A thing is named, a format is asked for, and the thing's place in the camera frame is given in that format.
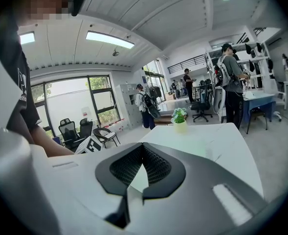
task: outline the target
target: floor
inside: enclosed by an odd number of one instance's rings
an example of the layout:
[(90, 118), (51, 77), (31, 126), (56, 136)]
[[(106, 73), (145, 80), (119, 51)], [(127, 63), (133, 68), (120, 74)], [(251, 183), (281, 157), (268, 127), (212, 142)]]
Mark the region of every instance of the floor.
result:
[[(179, 104), (188, 111), (187, 124), (220, 123), (218, 116), (213, 112), (213, 117), (208, 118), (209, 122), (198, 118), (193, 123), (193, 113), (188, 108), (190, 104), (186, 104), (186, 102), (180, 100)], [(281, 122), (277, 118), (274, 118), (272, 122), (268, 121), (268, 130), (265, 130), (266, 122), (263, 117), (252, 120), (248, 134), (246, 134), (247, 125), (245, 123), (242, 123), (240, 127), (240, 133), (255, 159), (267, 201), (272, 201), (288, 191), (288, 109), (284, 111), (283, 107), (277, 107), (277, 110), (283, 119)], [(121, 144), (127, 144), (139, 141), (149, 131), (149, 129), (139, 126), (133, 130), (119, 132), (118, 137)]]

